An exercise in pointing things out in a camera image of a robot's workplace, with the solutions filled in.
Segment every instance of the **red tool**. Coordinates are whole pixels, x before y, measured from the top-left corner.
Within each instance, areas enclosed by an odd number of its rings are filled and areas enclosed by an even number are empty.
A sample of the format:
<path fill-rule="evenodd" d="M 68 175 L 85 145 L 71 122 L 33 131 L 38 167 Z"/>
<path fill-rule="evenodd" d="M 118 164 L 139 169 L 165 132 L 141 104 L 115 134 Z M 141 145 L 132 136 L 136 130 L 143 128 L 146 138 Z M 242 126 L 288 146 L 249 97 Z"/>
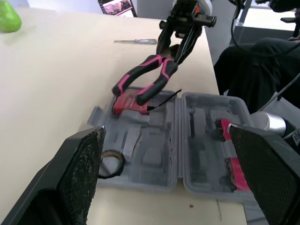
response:
<path fill-rule="evenodd" d="M 227 162 L 230 168 L 232 182 L 236 186 L 236 189 L 238 191 L 250 191 L 250 188 L 245 180 L 242 168 L 240 167 L 238 158 L 229 158 Z"/>
<path fill-rule="evenodd" d="M 220 131 L 222 135 L 222 141 L 231 140 L 231 137 L 228 133 L 228 126 L 230 124 L 230 120 L 220 119 L 216 121 L 217 130 Z"/>
<path fill-rule="evenodd" d="M 138 94 L 139 90 L 128 89 L 120 97 L 117 98 L 115 104 L 113 105 L 113 113 L 120 115 L 123 110 L 130 109 L 139 111 L 140 114 L 147 114 L 148 103 L 144 105 L 138 105 L 136 103 L 135 97 Z"/>

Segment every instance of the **screwdriver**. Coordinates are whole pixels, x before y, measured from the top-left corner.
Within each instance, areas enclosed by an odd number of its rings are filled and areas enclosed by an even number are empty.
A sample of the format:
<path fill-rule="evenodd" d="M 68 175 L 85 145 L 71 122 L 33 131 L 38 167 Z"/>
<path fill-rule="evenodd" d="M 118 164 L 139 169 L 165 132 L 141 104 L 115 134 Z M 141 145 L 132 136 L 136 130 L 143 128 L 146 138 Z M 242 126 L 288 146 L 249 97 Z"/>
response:
<path fill-rule="evenodd" d="M 137 44 L 137 45 L 156 45 L 156 39 L 135 39 L 135 40 L 120 40 L 114 41 L 114 43 L 122 44 Z"/>

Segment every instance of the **molded compartment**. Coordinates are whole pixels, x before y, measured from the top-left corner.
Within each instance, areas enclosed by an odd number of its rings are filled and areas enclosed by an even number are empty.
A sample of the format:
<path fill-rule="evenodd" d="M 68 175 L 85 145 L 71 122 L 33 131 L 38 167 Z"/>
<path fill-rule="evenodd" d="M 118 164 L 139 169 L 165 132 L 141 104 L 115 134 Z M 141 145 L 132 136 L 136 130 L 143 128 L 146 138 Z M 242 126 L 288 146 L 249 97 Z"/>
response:
<path fill-rule="evenodd" d="M 174 92 L 162 91 L 149 106 L 157 106 Z M 177 183 L 177 144 L 175 132 L 175 99 L 141 115 L 137 111 L 124 110 L 120 116 L 112 110 L 98 125 L 104 124 L 106 137 L 103 151 L 121 151 L 126 164 L 121 176 L 111 179 L 98 179 L 101 186 L 134 188 L 146 191 L 171 191 Z M 104 159 L 101 173 L 115 170 L 118 161 Z"/>
<path fill-rule="evenodd" d="M 184 185 L 193 194 L 255 203 L 252 192 L 234 190 L 226 158 L 236 158 L 232 141 L 222 142 L 216 120 L 254 126 L 243 100 L 237 97 L 185 93 L 182 96 Z"/>

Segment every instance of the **white wall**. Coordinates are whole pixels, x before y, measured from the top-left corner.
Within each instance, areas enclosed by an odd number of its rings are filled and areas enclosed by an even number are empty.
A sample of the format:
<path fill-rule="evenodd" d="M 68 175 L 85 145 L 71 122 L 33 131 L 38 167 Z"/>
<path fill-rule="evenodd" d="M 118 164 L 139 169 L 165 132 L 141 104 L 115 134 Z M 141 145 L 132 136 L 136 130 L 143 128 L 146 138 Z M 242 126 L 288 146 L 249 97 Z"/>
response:
<path fill-rule="evenodd" d="M 27 0 L 8 0 L 8 2 L 15 8 L 15 7 L 28 7 Z"/>
<path fill-rule="evenodd" d="M 32 8 L 102 14 L 97 0 L 28 0 L 28 3 Z"/>

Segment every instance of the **wire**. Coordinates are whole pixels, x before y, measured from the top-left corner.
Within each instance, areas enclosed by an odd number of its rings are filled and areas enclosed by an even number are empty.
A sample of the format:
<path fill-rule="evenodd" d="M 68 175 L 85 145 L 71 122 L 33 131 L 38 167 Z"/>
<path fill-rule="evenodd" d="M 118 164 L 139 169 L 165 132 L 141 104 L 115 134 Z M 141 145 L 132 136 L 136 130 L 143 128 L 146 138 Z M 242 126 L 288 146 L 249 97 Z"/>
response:
<path fill-rule="evenodd" d="M 274 99 L 276 99 L 279 95 L 281 95 L 286 89 L 288 89 L 293 83 L 298 80 L 300 77 L 300 73 L 288 84 L 286 85 L 280 92 L 278 92 L 276 95 L 274 95 L 262 108 L 260 108 L 258 111 L 263 110 L 265 107 L 267 107 Z"/>
<path fill-rule="evenodd" d="M 165 101 L 163 101 L 162 103 L 160 103 L 158 106 L 148 106 L 147 111 L 151 111 L 153 109 L 156 109 L 156 108 L 162 106 L 163 104 L 167 103 L 171 98 L 173 98 L 174 96 L 176 96 L 181 91 L 182 91 L 182 89 L 176 91 L 174 94 L 172 94 L 171 96 L 169 96 Z"/>
<path fill-rule="evenodd" d="M 286 55 L 286 54 L 290 53 L 291 51 L 295 50 L 296 48 L 298 48 L 300 46 L 300 42 L 299 42 L 298 44 L 296 44 L 294 47 L 290 48 L 289 50 L 287 50 L 285 52 L 277 53 L 277 54 L 274 54 L 274 55 L 261 54 L 261 53 L 257 53 L 257 52 L 248 52 L 246 49 L 243 49 L 241 46 L 238 45 L 238 43 L 235 40 L 234 34 L 233 34 L 234 22 L 235 22 L 236 17 L 238 16 L 236 14 L 240 13 L 239 9 L 240 9 L 240 6 L 241 6 L 241 0 L 236 0 L 236 2 L 237 2 L 237 8 L 236 8 L 236 11 L 233 15 L 232 23 L 231 23 L 231 38 L 233 40 L 234 45 L 237 46 L 238 49 L 240 49 L 241 51 L 243 51 L 245 53 L 253 55 L 253 56 L 258 56 L 258 57 L 263 57 L 263 58 L 276 58 L 276 57 Z"/>

